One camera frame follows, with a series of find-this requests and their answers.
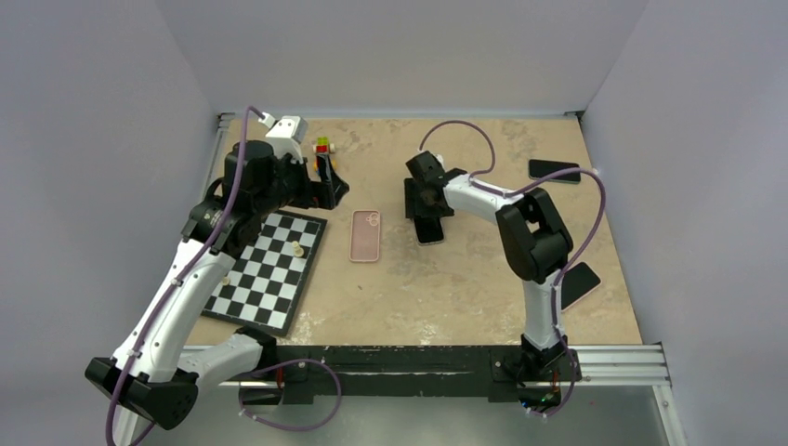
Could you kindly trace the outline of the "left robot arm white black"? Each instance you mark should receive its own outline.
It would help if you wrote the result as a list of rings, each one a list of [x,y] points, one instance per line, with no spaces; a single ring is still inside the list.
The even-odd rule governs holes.
[[[337,207],[348,184],[326,152],[316,156],[318,175],[295,151],[268,142],[237,144],[225,159],[226,174],[207,189],[181,233],[169,271],[138,324],[110,356],[88,363],[85,378],[110,401],[105,434],[116,443],[137,420],[170,430],[198,397],[239,374],[264,380],[281,374],[274,339],[240,329],[227,341],[185,358],[181,351],[211,294],[264,219],[287,206]]]

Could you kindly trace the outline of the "pink phone case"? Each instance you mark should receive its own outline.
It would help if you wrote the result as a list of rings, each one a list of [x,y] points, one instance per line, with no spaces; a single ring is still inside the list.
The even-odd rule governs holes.
[[[381,214],[356,210],[351,216],[348,258],[354,263],[374,263],[380,257]]]

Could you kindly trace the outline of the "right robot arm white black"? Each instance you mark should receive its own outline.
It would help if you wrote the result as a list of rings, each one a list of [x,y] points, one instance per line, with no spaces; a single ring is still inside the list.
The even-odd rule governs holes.
[[[419,152],[406,167],[405,215],[413,221],[419,243],[442,242],[441,221],[457,211],[497,228],[506,263],[521,280],[524,294],[516,378],[535,381],[556,372],[578,377],[579,362],[568,347],[560,316],[561,272],[573,240],[549,194],[541,188],[514,192],[477,184],[462,169],[445,170],[429,151]]]

